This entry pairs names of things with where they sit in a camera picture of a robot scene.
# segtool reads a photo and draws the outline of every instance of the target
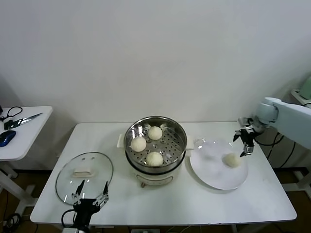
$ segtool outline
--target computer mouse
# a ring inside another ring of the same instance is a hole
[[[5,147],[15,137],[16,131],[8,130],[0,134],[0,147]]]

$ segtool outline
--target black cable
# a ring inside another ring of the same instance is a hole
[[[34,233],[36,233],[36,232],[37,232],[37,230],[38,230],[38,224],[36,224],[36,227],[35,227],[35,232],[34,232]]]
[[[279,168],[282,168],[287,163],[287,161],[290,159],[290,157],[292,156],[292,154],[294,152],[295,146],[296,146],[296,142],[294,142],[294,145],[293,145],[293,148],[292,148],[292,151],[291,151],[290,155],[287,157],[285,162]]]
[[[5,204],[5,209],[4,209],[4,213],[3,213],[3,221],[5,220],[6,209],[8,208],[8,203],[9,203],[9,192],[6,191],[6,204]]]
[[[64,224],[64,216],[65,216],[65,214],[67,214],[67,213],[69,213],[69,212],[72,212],[72,211],[74,211],[74,209],[72,209],[72,210],[66,210],[66,211],[62,214],[61,221],[62,221],[62,226],[63,226],[64,228],[66,227],[65,224]]]
[[[285,232],[285,231],[283,231],[276,223],[273,223],[273,225],[274,225],[281,233],[296,233],[296,232]]]
[[[270,158],[270,156],[271,156],[272,149],[273,149],[273,147],[276,145],[276,139],[277,139],[277,136],[278,136],[279,134],[280,134],[280,133],[278,132],[278,133],[276,134],[276,136],[274,137],[274,140],[273,140],[273,143],[272,143],[272,147],[271,147],[271,149],[270,149],[270,151],[269,151],[269,154],[268,154],[268,156],[267,156],[267,160],[269,160],[269,158]]]
[[[14,115],[10,115],[10,111],[13,110],[13,109],[15,109],[15,108],[20,109],[20,111],[19,111],[18,113],[15,113]],[[22,111],[23,111],[23,109],[22,109],[21,107],[19,107],[19,106],[14,106],[14,107],[12,107],[12,108],[9,109],[8,113],[6,114],[6,117],[2,116],[2,117],[0,117],[0,120],[1,120],[1,121],[4,121],[5,119],[7,119],[7,118],[9,118],[9,117],[15,117],[16,115],[20,114]]]
[[[259,145],[269,147],[269,146],[274,146],[276,144],[279,144],[283,140],[283,138],[284,138],[284,136],[282,135],[282,137],[280,137],[280,139],[277,142],[272,143],[272,144],[264,144],[264,143],[259,142],[257,139],[254,139],[254,141],[257,142]]]
[[[13,233],[17,230],[17,228],[21,224],[21,216],[19,214],[12,214],[9,215],[5,219],[5,225],[3,226],[3,232],[4,233]]]

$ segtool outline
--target small white table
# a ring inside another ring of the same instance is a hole
[[[237,122],[182,123],[187,135],[196,138],[224,138],[232,141]],[[156,226],[243,224],[286,221],[296,212],[261,148],[247,157],[249,174],[245,183],[232,191],[216,190],[200,181],[186,158],[179,175],[168,185],[140,187],[131,173],[124,149],[116,147],[127,123],[78,124],[65,146],[31,214],[35,223],[60,224],[61,215],[72,206],[64,204],[55,192],[59,171],[73,157],[90,151],[108,155],[115,167],[109,186],[109,202],[92,216],[91,225]],[[72,224],[72,213],[65,223]],[[250,227],[243,232],[252,232]]]
[[[292,96],[299,102],[301,105],[305,105],[308,108],[311,108],[311,100],[306,100],[299,94],[299,89],[294,89],[291,91]],[[309,149],[306,149],[306,154],[311,154]],[[282,184],[284,190],[286,192],[291,191],[305,191],[308,195],[309,199],[311,200],[311,172],[304,176],[301,171],[294,171],[294,175],[299,180],[297,183],[284,183]]]
[[[6,116],[8,110],[9,108],[5,108],[1,116]],[[26,191],[19,187],[11,180],[11,177],[17,177],[17,173],[4,162],[20,160],[26,156],[36,137],[50,117],[52,107],[23,107],[23,111],[13,118],[13,120],[18,120],[31,117],[38,113],[43,114],[26,124],[14,128],[13,130],[17,132],[16,136],[8,145],[0,147],[0,168],[8,174],[6,176],[4,173],[0,172],[0,186],[20,200],[15,212],[20,215],[22,215],[26,207],[35,206],[37,198],[31,196],[35,186],[28,186]]]

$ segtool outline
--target table leg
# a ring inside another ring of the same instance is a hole
[[[283,183],[282,186],[286,192],[305,191],[311,199],[311,172],[305,177],[300,171],[294,171],[295,176],[299,179],[297,183]]]
[[[0,169],[8,175],[11,174],[13,178],[17,177],[17,173],[7,163],[1,163]]]
[[[33,198],[31,196],[31,193],[35,188],[34,185],[28,186],[25,191],[2,172],[0,172],[0,185],[20,200],[15,211],[15,213],[20,215],[23,215],[26,207],[35,206],[35,203],[38,200],[38,198]]]
[[[238,233],[255,233],[261,230],[262,228],[266,227],[270,223],[256,223],[256,224],[249,224],[245,226],[242,230],[238,231]]]

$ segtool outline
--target white wall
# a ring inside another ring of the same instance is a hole
[[[310,9],[304,0],[1,1],[0,102],[53,106],[40,153],[49,156],[77,122],[234,121],[310,71]]]

